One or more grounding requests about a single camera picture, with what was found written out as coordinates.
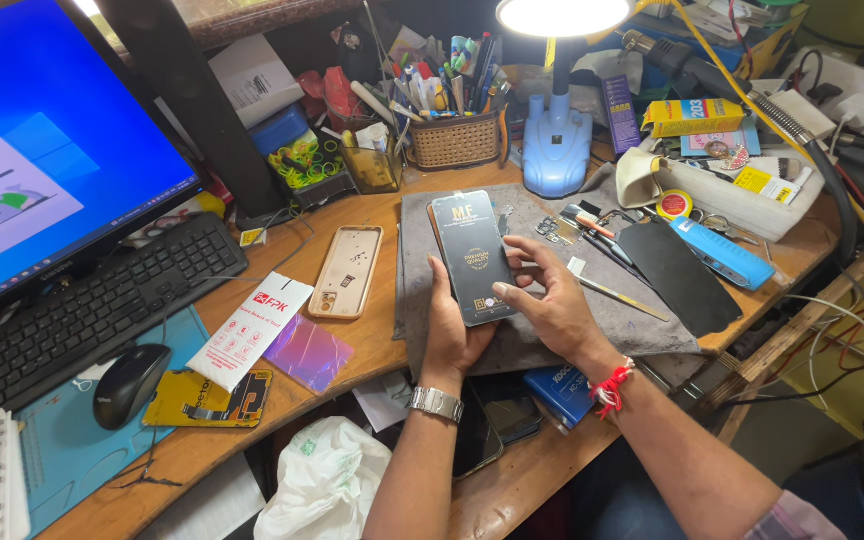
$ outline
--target computer monitor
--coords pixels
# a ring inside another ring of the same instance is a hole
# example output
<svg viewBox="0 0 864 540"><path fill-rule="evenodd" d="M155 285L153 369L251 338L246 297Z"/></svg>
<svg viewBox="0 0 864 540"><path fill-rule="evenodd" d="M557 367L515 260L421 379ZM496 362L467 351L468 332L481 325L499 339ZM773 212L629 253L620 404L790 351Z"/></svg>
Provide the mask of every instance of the computer monitor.
<svg viewBox="0 0 864 540"><path fill-rule="evenodd" d="M0 308L202 185L74 10L0 0Z"/></svg>

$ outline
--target pen holder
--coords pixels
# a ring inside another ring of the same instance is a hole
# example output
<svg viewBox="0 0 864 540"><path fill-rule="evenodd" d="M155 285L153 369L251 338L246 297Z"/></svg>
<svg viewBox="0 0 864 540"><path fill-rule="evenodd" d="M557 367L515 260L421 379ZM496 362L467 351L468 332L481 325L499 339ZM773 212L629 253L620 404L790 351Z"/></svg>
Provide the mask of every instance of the pen holder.
<svg viewBox="0 0 864 540"><path fill-rule="evenodd" d="M423 172L481 166L498 159L498 112L413 122L415 168Z"/></svg>
<svg viewBox="0 0 864 540"><path fill-rule="evenodd" d="M361 195L394 193L402 185L402 159L395 154L339 145L345 167Z"/></svg>

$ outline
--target black mouse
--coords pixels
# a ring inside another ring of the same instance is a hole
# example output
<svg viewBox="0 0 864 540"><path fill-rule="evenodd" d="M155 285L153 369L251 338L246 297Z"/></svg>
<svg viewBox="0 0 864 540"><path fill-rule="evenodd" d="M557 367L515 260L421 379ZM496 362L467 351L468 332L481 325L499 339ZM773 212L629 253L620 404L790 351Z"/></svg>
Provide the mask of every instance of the black mouse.
<svg viewBox="0 0 864 540"><path fill-rule="evenodd" d="M146 344L126 350L95 388L92 413L106 430L115 431L136 418L149 403L172 358L165 345Z"/></svg>

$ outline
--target blue lamp base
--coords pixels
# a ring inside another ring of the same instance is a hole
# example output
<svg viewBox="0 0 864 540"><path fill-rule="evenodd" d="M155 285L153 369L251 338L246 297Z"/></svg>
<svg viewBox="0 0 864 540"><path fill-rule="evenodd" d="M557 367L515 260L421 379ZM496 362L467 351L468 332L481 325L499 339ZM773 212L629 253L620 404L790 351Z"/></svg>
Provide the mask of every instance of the blue lamp base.
<svg viewBox="0 0 864 540"><path fill-rule="evenodd" d="M546 112L541 95L529 98L522 139L525 189L545 199L575 193L586 180L593 145L593 116L569 108L569 92L552 95Z"/></svg>

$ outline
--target forearm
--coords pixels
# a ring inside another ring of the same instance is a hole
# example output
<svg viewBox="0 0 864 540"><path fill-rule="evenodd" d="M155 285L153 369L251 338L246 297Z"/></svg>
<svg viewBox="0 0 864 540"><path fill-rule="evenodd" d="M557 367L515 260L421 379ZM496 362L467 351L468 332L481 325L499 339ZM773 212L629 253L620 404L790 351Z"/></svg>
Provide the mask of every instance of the forearm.
<svg viewBox="0 0 864 540"><path fill-rule="evenodd" d="M740 538L782 490L666 398L642 372L611 414L689 538Z"/></svg>
<svg viewBox="0 0 864 540"><path fill-rule="evenodd" d="M423 373L418 385L462 395L462 376ZM412 410L368 512L363 538L445 538L458 425Z"/></svg>

